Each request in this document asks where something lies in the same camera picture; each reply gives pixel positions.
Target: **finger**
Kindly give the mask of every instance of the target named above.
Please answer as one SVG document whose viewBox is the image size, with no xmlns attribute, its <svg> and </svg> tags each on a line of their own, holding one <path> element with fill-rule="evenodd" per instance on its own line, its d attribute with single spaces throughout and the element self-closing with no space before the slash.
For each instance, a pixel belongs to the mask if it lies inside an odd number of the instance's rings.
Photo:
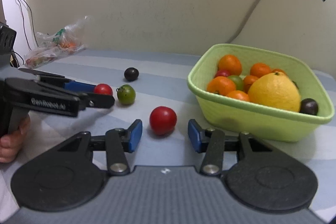
<svg viewBox="0 0 336 224">
<path fill-rule="evenodd" d="M 19 152 L 21 147 L 17 148 L 0 148 L 0 157 L 2 158 L 13 158 Z"/>
<path fill-rule="evenodd" d="M 23 119 L 20 124 L 19 124 L 19 128 L 22 130 L 27 130 L 30 126 L 30 117 L 27 116 L 25 119 Z"/>
<path fill-rule="evenodd" d="M 15 156 L 14 156 L 14 157 L 10 157 L 10 158 L 3 158 L 3 157 L 0 157 L 0 162 L 3 163 L 3 164 L 10 163 L 10 162 L 12 162 L 13 160 L 15 160 Z"/>
<path fill-rule="evenodd" d="M 3 148 L 16 148 L 23 143 L 25 135 L 26 134 L 22 134 L 20 130 L 4 135 L 0 139 L 0 146 Z"/>
</svg>

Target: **screw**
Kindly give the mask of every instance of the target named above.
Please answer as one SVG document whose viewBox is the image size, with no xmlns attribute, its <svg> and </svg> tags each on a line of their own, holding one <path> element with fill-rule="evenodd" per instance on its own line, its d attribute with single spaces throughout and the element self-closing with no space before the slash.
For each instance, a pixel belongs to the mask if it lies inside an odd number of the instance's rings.
<svg viewBox="0 0 336 224">
<path fill-rule="evenodd" d="M 212 132 L 214 132 L 214 131 L 215 131 L 215 129 L 212 128 L 212 127 L 207 128 L 207 129 L 205 130 L 205 136 L 211 138 Z"/>
<path fill-rule="evenodd" d="M 203 172 L 206 174 L 216 174 L 219 172 L 219 167 L 213 164 L 207 164 L 202 168 Z"/>
<path fill-rule="evenodd" d="M 207 128 L 207 129 L 206 129 L 206 131 L 208 131 L 208 132 L 214 132 L 214 131 L 215 131 L 215 129 L 214 129 L 214 128 L 212 128 L 212 127 L 209 127 L 209 128 Z"/>
<path fill-rule="evenodd" d="M 110 166 L 111 171 L 116 172 L 116 173 L 121 173 L 124 172 L 127 169 L 127 165 L 122 164 L 122 163 L 115 163 Z"/>
<path fill-rule="evenodd" d="M 119 134 L 119 137 L 124 137 L 126 134 L 126 130 L 123 128 L 115 128 L 114 131 L 117 131 Z"/>
</svg>

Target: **small red fruit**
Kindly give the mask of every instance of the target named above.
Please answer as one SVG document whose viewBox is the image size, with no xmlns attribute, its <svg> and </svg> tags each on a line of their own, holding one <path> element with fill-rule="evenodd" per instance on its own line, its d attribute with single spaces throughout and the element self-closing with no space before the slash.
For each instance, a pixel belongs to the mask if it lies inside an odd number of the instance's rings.
<svg viewBox="0 0 336 224">
<path fill-rule="evenodd" d="M 149 124 L 156 135 L 164 135 L 174 130 L 177 116 L 174 110 L 166 106 L 155 108 L 150 117 Z"/>
<path fill-rule="evenodd" d="M 215 75 L 214 78 L 216 78 L 216 77 L 218 77 L 218 76 L 228 77 L 228 76 L 230 76 L 230 75 L 231 75 L 231 74 L 230 74 L 230 72 L 229 72 L 228 70 L 226 70 L 226 69 L 221 69 L 221 70 L 219 70 L 219 71 L 216 73 L 216 75 Z"/>
<path fill-rule="evenodd" d="M 98 94 L 113 95 L 112 88 L 107 84 L 96 85 L 93 89 L 93 92 Z"/>
</svg>

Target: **wire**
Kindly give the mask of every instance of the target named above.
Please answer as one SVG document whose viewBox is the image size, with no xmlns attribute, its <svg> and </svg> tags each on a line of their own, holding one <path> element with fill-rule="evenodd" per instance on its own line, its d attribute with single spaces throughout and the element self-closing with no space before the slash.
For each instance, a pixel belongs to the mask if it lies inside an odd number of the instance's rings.
<svg viewBox="0 0 336 224">
<path fill-rule="evenodd" d="M 27 34 L 26 34 L 26 29 L 25 29 L 25 17 L 24 17 L 24 15 L 23 15 L 23 10 L 22 10 L 22 6 L 21 6 L 21 1 L 20 1 L 20 0 L 17 0 L 17 1 L 18 1 L 18 3 L 19 3 L 19 6 L 20 6 L 20 11 L 21 11 L 21 15 L 22 15 L 22 21 L 23 21 L 23 29 L 24 29 L 24 33 L 25 33 L 25 37 L 26 37 L 26 41 L 27 41 L 27 45 L 28 45 L 29 50 L 32 50 L 31 47 L 30 47 L 30 45 L 29 45 L 28 38 L 27 38 Z M 31 14 L 31 26 L 32 26 L 32 29 L 33 29 L 33 35 L 34 35 L 34 39 L 35 39 L 34 42 L 35 42 L 36 45 L 38 46 L 38 44 L 37 44 L 37 40 L 36 40 L 36 36 L 35 36 L 34 20 L 33 20 L 33 12 L 32 12 L 32 10 L 31 10 L 30 6 L 28 5 L 28 3 L 27 3 L 25 0 L 23 0 L 23 2 L 27 5 L 27 7 L 28 7 L 29 10 L 30 10 L 30 14 Z"/>
<path fill-rule="evenodd" d="M 17 52 L 15 52 L 15 51 L 12 51 L 13 53 L 15 53 L 15 54 L 17 54 L 17 55 L 19 55 L 19 57 L 21 58 L 21 60 L 22 60 L 22 64 L 24 64 L 25 63 L 25 61 L 24 61 L 24 59 L 22 58 L 22 56 L 20 55 L 20 54 L 18 54 Z"/>
<path fill-rule="evenodd" d="M 249 18 L 251 17 L 252 13 L 254 12 L 255 8 L 258 6 L 258 4 L 259 4 L 260 1 L 261 1 L 261 0 L 255 0 L 255 1 L 252 3 L 251 7 L 250 7 L 250 8 L 248 9 L 248 11 L 247 11 L 247 14 L 245 15 L 245 17 L 244 17 L 243 20 L 241 21 L 241 23 L 240 23 L 238 29 L 237 29 L 236 32 L 233 34 L 233 36 L 231 36 L 230 39 L 229 39 L 228 41 L 225 42 L 226 44 L 230 44 L 230 43 L 232 43 L 233 40 L 235 40 L 235 39 L 238 37 L 238 35 L 240 35 L 240 33 L 241 33 L 242 30 L 244 29 L 244 27 L 245 27 L 247 21 L 248 21 Z"/>
</svg>

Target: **green plastic basket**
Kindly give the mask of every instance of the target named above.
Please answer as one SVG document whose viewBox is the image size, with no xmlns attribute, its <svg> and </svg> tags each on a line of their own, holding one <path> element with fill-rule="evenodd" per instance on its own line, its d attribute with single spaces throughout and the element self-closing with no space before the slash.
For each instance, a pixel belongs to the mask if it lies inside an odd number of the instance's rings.
<svg viewBox="0 0 336 224">
<path fill-rule="evenodd" d="M 239 58 L 243 66 L 242 77 L 248 75 L 251 66 L 258 62 L 285 70 L 291 80 L 297 83 L 302 99 L 313 98 L 318 102 L 318 115 L 258 105 L 205 91 L 217 71 L 218 61 L 226 54 Z M 269 140 L 297 142 L 319 125 L 330 122 L 335 113 L 329 95 L 308 65 L 285 54 L 253 47 L 214 45 L 189 73 L 188 87 L 196 95 L 210 124 L 234 132 L 247 131 Z"/>
</svg>

